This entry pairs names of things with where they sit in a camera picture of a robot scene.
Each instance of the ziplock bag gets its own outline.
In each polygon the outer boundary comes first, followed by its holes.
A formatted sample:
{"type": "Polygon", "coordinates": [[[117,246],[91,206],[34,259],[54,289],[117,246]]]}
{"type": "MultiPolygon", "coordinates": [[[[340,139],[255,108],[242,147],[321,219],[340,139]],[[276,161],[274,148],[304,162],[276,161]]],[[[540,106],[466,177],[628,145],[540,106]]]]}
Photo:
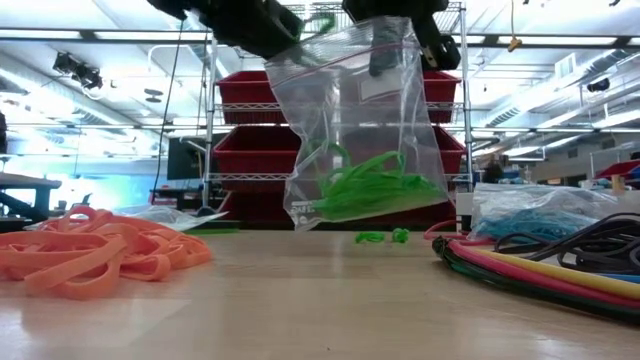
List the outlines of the ziplock bag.
{"type": "Polygon", "coordinates": [[[617,203],[613,196],[575,187],[480,183],[473,193],[470,238],[528,233],[558,240],[607,216],[617,203]]]}
{"type": "Polygon", "coordinates": [[[265,64],[302,145],[284,208],[296,230],[448,200],[411,22],[381,17],[265,64]]]}

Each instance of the yellow cable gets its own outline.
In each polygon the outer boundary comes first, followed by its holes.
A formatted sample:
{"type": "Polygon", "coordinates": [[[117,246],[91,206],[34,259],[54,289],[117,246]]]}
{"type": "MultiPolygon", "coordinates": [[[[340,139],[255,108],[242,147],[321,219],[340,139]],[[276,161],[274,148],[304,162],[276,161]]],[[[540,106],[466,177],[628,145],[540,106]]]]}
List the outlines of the yellow cable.
{"type": "Polygon", "coordinates": [[[554,279],[562,280],[575,285],[580,285],[595,290],[600,290],[609,294],[618,295],[625,298],[640,300],[640,285],[630,282],[606,278],[604,276],[584,273],[563,267],[539,263],[516,256],[499,254],[487,250],[470,248],[482,255],[492,257],[496,260],[509,263],[522,269],[543,274],[554,279]]]}

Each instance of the red cable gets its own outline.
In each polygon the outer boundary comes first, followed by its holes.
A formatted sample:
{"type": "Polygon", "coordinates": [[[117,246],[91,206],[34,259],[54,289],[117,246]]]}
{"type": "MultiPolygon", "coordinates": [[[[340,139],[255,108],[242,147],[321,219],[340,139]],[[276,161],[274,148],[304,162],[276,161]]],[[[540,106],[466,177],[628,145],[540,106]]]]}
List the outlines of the red cable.
{"type": "MultiPolygon", "coordinates": [[[[435,238],[442,236],[439,234],[433,234],[434,232],[436,232],[437,230],[445,226],[452,226],[456,224],[457,222],[455,220],[448,220],[448,221],[443,221],[441,223],[435,224],[429,229],[427,229],[427,231],[424,232],[424,239],[433,241],[435,238]]],[[[447,239],[459,240],[460,243],[465,246],[493,245],[493,240],[489,238],[469,240],[469,237],[466,234],[447,234],[447,235],[444,235],[443,237],[447,239]]]]}
{"type": "Polygon", "coordinates": [[[449,247],[459,257],[482,266],[483,268],[496,272],[502,276],[506,276],[518,281],[527,282],[538,285],[547,289],[570,294],[574,296],[585,297],[597,301],[606,302],[626,307],[640,308],[640,301],[618,297],[605,292],[593,290],[587,287],[567,283],[545,275],[541,275],[532,271],[528,271],[517,266],[507,264],[505,262],[484,256],[471,249],[467,249],[458,241],[449,243],[449,247]]]}

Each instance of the green rubber band piece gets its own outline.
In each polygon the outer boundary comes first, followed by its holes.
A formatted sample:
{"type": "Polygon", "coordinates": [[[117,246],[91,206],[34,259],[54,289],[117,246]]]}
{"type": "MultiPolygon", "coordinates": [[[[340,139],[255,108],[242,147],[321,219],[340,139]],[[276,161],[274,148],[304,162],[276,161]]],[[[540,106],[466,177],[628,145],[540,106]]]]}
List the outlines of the green rubber band piece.
{"type": "Polygon", "coordinates": [[[393,230],[391,242],[404,244],[407,241],[409,241],[409,230],[400,228],[393,230]]]}
{"type": "Polygon", "coordinates": [[[384,241],[384,234],[381,232],[361,232],[356,235],[356,244],[360,244],[361,242],[372,242],[372,243],[381,243],[384,241]]]}

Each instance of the table surface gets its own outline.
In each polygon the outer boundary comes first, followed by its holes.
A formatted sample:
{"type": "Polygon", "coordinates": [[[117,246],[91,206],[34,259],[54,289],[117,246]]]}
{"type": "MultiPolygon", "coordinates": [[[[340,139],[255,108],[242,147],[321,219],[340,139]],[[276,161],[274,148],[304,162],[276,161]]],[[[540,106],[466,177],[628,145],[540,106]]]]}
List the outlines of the table surface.
{"type": "Polygon", "coordinates": [[[635,328],[446,269],[430,245],[345,232],[210,236],[216,260],[109,299],[0,283],[3,359],[632,359],[635,328]]]}

